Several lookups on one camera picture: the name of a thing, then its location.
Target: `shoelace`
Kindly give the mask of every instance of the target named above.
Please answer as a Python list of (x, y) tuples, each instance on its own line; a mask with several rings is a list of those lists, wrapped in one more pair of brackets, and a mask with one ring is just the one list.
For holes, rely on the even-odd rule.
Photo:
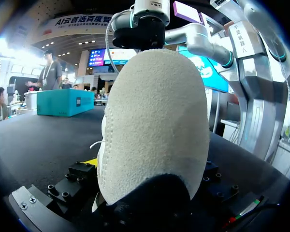
[(94, 144), (92, 144), (92, 145), (89, 147), (89, 149), (93, 148), (94, 145), (101, 144), (102, 142), (105, 142), (105, 140), (95, 142)]

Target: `display screen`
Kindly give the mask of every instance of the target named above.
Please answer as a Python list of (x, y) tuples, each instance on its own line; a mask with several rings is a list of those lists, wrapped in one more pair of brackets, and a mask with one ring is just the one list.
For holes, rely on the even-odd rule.
[(190, 53), (186, 47), (178, 46), (179, 54), (189, 58), (196, 68), (199, 70), (200, 75), (203, 79), (203, 83), (207, 88), (212, 88), (222, 92), (229, 91), (229, 84), (225, 81), (214, 68), (218, 65), (217, 62)]
[[(136, 52), (133, 49), (110, 49), (111, 57), (114, 64), (126, 64)], [(110, 58), (105, 49), (90, 51), (88, 66), (103, 66), (111, 64)]]

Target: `pillar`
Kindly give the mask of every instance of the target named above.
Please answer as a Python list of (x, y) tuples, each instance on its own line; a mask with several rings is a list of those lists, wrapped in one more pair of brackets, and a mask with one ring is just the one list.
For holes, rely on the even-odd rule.
[(79, 61), (77, 76), (85, 76), (86, 75), (86, 68), (87, 68), (87, 64), (88, 64), (89, 54), (90, 54), (90, 52), (87, 50), (82, 51), (81, 59)]

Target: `black table surface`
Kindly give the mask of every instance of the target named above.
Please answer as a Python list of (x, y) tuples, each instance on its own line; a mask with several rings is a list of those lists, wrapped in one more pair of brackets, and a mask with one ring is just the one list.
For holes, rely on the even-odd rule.
[[(21, 186), (34, 184), (46, 192), (75, 161), (95, 158), (102, 139), (104, 107), (73, 117), (24, 114), (0, 122), (0, 188), (8, 195)], [(288, 179), (270, 164), (239, 146), (211, 134), (208, 159), (241, 192), (252, 191), (278, 201)]]

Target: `turquoise box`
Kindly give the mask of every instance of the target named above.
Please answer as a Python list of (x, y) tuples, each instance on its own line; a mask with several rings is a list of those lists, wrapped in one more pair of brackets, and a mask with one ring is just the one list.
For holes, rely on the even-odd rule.
[(55, 89), (37, 93), (37, 114), (71, 117), (93, 109), (93, 92)]

